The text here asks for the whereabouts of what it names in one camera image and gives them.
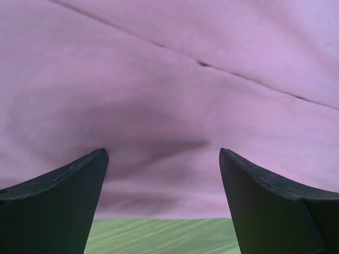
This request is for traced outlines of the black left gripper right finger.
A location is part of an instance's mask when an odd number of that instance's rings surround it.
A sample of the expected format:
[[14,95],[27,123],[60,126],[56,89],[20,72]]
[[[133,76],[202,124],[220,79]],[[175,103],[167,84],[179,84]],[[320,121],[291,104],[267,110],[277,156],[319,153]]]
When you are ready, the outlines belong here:
[[222,182],[241,253],[338,253],[338,193],[221,149]]

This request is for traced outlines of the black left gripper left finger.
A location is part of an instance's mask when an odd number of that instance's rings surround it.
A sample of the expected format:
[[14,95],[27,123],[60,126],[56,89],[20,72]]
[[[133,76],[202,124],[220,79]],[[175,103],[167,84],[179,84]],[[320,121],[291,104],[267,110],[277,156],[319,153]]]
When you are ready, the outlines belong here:
[[84,253],[108,163],[97,149],[1,189],[1,253]]

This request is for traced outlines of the red t shirt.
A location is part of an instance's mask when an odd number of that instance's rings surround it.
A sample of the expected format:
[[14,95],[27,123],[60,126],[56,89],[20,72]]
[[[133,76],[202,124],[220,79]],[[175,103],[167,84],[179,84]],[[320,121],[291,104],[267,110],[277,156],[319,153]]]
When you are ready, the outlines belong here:
[[338,1],[1,1],[1,188],[97,148],[96,217],[228,217],[219,151],[338,191]]

